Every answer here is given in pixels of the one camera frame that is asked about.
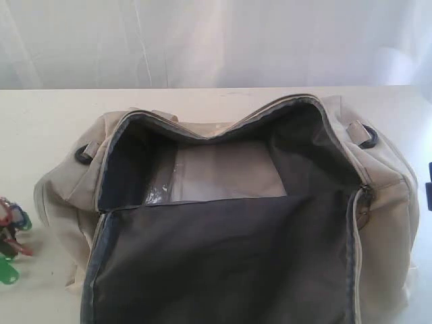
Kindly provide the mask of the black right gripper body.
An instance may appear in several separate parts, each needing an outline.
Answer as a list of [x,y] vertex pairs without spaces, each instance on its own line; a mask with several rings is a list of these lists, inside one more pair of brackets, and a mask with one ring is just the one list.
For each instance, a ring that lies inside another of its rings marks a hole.
[[432,162],[429,163],[429,181],[425,183],[427,208],[432,211]]

